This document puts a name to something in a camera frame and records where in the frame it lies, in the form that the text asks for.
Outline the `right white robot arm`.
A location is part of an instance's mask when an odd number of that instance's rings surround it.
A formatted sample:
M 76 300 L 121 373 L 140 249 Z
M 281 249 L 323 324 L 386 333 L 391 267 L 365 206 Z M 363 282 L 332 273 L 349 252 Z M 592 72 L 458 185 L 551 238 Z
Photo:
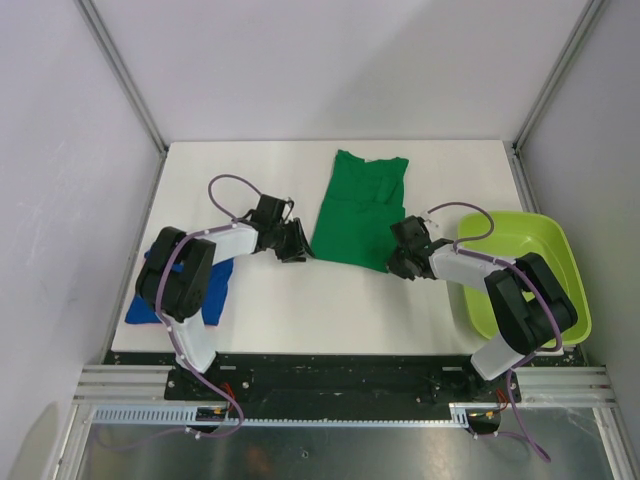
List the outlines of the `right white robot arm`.
M 512 368 L 525 363 L 562 333 L 578 312 L 546 260 L 537 253 L 515 259 L 468 250 L 448 239 L 433 240 L 426 221 L 409 216 L 391 226 L 396 247 L 387 270 L 405 280 L 443 280 L 488 296 L 498 333 L 458 371 L 431 380 L 432 401 L 484 401 Z

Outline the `blue t shirt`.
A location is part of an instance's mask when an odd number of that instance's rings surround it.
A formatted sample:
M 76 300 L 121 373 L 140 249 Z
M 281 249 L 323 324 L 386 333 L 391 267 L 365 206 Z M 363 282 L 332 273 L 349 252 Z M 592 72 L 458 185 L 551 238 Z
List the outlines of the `blue t shirt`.
M 223 313 L 233 273 L 234 261 L 213 264 L 214 244 L 193 239 L 186 243 L 171 264 L 162 291 L 156 302 L 161 275 L 178 241 L 157 240 L 144 253 L 144 263 L 136 280 L 134 298 L 125 314 L 131 324 L 156 323 L 160 309 L 166 317 L 184 321 L 201 313 L 204 324 L 216 326 Z

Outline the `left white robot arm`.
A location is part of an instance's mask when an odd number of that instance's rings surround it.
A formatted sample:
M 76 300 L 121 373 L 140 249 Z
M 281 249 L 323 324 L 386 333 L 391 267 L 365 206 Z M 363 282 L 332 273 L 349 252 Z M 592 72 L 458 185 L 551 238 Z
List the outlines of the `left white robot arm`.
M 178 364 L 190 370 L 185 385 L 199 399 L 214 397 L 221 387 L 220 374 L 209 368 L 216 348 L 206 338 L 201 313 L 211 268 L 266 250 L 283 263 L 312 258 L 293 207 L 291 199 L 262 194 L 255 208 L 225 225 L 193 233 L 165 227 L 148 251 L 135 293 L 165 325 Z

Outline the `green t shirt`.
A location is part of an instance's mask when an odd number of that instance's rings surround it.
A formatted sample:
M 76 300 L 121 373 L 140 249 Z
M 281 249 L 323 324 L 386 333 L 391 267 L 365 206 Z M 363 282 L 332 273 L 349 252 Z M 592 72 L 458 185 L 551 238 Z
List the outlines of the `green t shirt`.
M 408 166 L 402 157 L 367 161 L 339 150 L 311 240 L 315 258 L 385 273 L 396 246 L 391 226 L 405 218 Z

